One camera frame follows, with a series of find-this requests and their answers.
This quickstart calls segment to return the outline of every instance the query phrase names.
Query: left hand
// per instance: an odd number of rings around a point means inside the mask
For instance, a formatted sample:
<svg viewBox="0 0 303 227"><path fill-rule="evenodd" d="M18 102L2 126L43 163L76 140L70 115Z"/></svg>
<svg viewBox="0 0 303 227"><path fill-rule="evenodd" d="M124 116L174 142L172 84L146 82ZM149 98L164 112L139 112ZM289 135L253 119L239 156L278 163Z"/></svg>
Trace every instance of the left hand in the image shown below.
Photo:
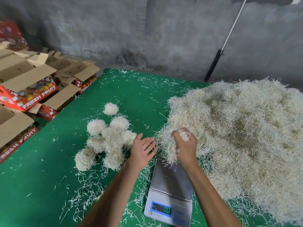
<svg viewBox="0 0 303 227"><path fill-rule="evenodd" d="M151 158L158 151L158 146L156 141L154 141L154 138L141 139L142 136L143 133L140 133L134 139L131 148L131 156L128 159L130 166L139 171L148 165Z"/></svg>

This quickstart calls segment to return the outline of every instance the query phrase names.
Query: green mat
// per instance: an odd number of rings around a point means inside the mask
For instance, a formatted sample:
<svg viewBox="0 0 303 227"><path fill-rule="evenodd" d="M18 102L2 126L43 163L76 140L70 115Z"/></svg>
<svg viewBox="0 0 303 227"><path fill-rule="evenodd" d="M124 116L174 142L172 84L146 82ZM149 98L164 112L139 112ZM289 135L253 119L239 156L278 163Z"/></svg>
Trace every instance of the green mat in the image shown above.
<svg viewBox="0 0 303 227"><path fill-rule="evenodd" d="M111 117L102 110L105 103L112 102L119 106L119 113L128 116L133 132L152 137L166 123L167 99L181 96L189 88L205 86L207 84L106 69L91 87L0 165L0 226L76 226L74 219L83 217L90 196L98 195L100 187L104 188L117 173L106 172L102 165L104 155L101 155L99 164L92 170L76 175L74 156L85 146L87 122L99 118L109 124ZM142 175L137 181L130 201L146 192L142 189L147 188L150 175ZM83 188L84 183L89 183L89 190L94 192ZM191 225L206 226L194 199ZM70 200L78 204L71 208ZM137 204L130 203L121 225L160 226L160 222L143 216L144 203L144 199ZM264 224L262 220L254 217L248 222L254 226Z"/></svg>

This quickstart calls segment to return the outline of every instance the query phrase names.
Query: hand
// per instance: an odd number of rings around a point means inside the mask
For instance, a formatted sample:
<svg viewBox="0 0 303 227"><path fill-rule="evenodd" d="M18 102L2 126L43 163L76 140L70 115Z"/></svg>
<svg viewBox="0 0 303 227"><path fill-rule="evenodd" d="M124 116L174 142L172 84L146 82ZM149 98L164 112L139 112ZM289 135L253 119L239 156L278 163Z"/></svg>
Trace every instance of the hand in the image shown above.
<svg viewBox="0 0 303 227"><path fill-rule="evenodd" d="M197 162L197 138L187 128L181 128L181 130L187 132L189 141L184 141L177 131L172 131L172 136L176 142L176 149L179 150L178 159L182 166L185 167Z"/></svg>
<svg viewBox="0 0 303 227"><path fill-rule="evenodd" d="M136 136L133 141L131 148L131 156L128 159L128 162L131 167L141 171L146 167L151 160L151 158L157 153L158 146L154 138L145 138L141 139L143 133L140 133Z"/></svg>

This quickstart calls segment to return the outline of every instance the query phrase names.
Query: right hand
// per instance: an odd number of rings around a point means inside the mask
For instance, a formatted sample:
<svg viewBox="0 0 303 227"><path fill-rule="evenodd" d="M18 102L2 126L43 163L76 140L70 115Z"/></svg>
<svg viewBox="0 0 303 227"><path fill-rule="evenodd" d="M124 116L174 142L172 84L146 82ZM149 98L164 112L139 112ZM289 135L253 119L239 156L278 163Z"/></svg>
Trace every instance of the right hand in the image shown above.
<svg viewBox="0 0 303 227"><path fill-rule="evenodd" d="M176 142L176 149L179 150L178 159L183 166L190 166L197 162L197 138L187 128L181 128L181 130L187 132L189 141L184 141L177 131L172 131L172 136Z"/></svg>

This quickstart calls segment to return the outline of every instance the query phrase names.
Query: concrete wall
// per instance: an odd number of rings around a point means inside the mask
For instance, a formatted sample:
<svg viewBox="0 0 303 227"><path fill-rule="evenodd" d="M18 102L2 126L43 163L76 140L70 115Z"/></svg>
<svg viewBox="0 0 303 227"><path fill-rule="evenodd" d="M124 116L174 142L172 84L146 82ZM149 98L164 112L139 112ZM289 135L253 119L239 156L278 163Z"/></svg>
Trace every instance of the concrete wall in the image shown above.
<svg viewBox="0 0 303 227"><path fill-rule="evenodd" d="M104 67L202 81L243 0L0 0L0 17ZM303 4L248 0L210 81L303 81Z"/></svg>

